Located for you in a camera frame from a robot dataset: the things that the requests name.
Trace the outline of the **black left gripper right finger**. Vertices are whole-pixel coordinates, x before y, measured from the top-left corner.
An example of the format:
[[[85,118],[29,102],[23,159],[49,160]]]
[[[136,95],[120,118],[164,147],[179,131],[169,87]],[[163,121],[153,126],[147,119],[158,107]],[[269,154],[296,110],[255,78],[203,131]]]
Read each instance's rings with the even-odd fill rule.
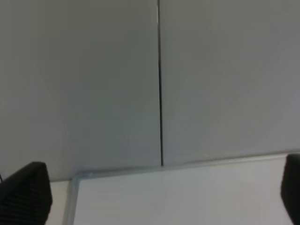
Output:
[[[281,183],[281,198],[294,225],[300,225],[300,155],[286,157]]]

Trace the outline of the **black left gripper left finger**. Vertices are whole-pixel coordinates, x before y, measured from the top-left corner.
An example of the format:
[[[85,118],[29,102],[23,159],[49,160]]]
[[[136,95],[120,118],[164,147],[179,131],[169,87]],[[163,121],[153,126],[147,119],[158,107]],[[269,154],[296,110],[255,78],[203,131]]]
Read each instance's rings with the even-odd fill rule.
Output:
[[[0,181],[2,225],[44,225],[53,203],[44,162],[31,162]]]

